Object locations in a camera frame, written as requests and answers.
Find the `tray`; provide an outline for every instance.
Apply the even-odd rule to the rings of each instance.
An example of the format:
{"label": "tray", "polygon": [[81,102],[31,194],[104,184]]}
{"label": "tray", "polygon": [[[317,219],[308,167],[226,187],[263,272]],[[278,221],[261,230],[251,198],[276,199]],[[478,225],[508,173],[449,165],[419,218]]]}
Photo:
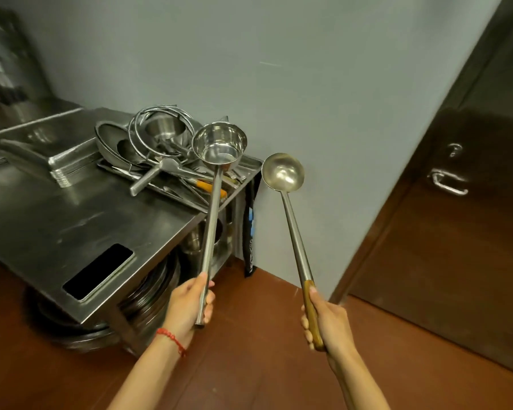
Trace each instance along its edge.
{"label": "tray", "polygon": [[[97,162],[97,166],[112,174],[131,180],[131,182],[141,178],[144,174],[144,172],[140,171],[127,171],[121,168],[116,168],[104,158]],[[245,188],[247,183],[249,183],[260,172],[261,166],[262,161],[260,159],[249,157],[247,155],[243,155],[241,157],[239,165],[236,167],[236,171],[243,174],[246,178],[239,184],[239,186],[237,186],[237,188],[228,187],[227,184],[223,182],[223,188],[227,192],[227,197],[221,200],[219,210],[225,208],[238,195],[238,193]],[[159,175],[146,187],[158,194],[178,201],[185,206],[207,213],[209,198],[211,195],[206,192],[199,192],[199,189],[198,191],[194,191],[193,188],[188,188],[182,183],[182,179],[175,177],[174,175],[167,174],[165,172],[159,173]]]}

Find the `metal door handle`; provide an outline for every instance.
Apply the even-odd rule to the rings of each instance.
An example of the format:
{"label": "metal door handle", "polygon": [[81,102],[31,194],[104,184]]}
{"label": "metal door handle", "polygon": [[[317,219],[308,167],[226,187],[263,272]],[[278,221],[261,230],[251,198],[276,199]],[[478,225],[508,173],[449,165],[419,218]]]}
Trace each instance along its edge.
{"label": "metal door handle", "polygon": [[450,177],[458,181],[465,181],[463,178],[458,177],[456,174],[452,174],[439,169],[432,169],[429,176],[431,177],[434,185],[436,185],[441,190],[446,191],[447,193],[454,194],[455,196],[465,196],[469,192],[469,190],[466,188],[459,190],[458,188],[450,187],[441,183],[441,180],[445,177]]}

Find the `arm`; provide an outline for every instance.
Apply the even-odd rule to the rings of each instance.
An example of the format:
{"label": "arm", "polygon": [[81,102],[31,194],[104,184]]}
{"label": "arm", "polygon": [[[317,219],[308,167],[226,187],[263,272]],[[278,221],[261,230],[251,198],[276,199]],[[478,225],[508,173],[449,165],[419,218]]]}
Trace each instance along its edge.
{"label": "arm", "polygon": [[[315,288],[310,289],[310,298],[317,310],[319,330],[327,347],[327,359],[340,383],[346,406],[351,410],[390,410],[382,390],[357,352],[346,310],[325,301]],[[302,326],[306,340],[313,349],[306,315],[302,317]]]}
{"label": "arm", "polygon": [[[207,280],[202,273],[183,283],[171,293],[163,328],[169,330],[188,348],[194,336],[200,294]],[[205,308],[205,323],[213,313],[215,295],[209,291]],[[180,355],[178,346],[168,337],[158,335],[135,363],[108,410],[153,410],[171,377]]]}

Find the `brown floor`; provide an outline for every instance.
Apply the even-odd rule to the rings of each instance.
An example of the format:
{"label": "brown floor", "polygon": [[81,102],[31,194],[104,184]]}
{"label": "brown floor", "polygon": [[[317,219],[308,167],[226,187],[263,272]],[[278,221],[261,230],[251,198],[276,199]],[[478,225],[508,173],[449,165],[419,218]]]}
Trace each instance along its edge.
{"label": "brown floor", "polygon": [[[344,409],[323,354],[299,327],[300,289],[232,261],[215,316],[181,360],[159,409]],[[20,315],[23,284],[0,266],[0,409],[106,408],[134,358],[77,354],[36,336]],[[356,298],[358,349],[392,409],[513,409],[513,373]]]}

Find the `red string bracelet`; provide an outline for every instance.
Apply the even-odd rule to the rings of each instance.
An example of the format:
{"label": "red string bracelet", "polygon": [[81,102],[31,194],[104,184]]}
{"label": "red string bracelet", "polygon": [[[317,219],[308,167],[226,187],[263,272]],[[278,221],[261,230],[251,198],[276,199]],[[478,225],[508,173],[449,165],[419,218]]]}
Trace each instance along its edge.
{"label": "red string bracelet", "polygon": [[173,341],[178,347],[179,347],[179,354],[181,357],[186,356],[186,349],[182,346],[182,344],[178,341],[177,338],[175,338],[175,335],[171,334],[168,330],[165,328],[159,328],[156,331],[156,334],[165,335],[166,337],[170,338],[171,341]]}

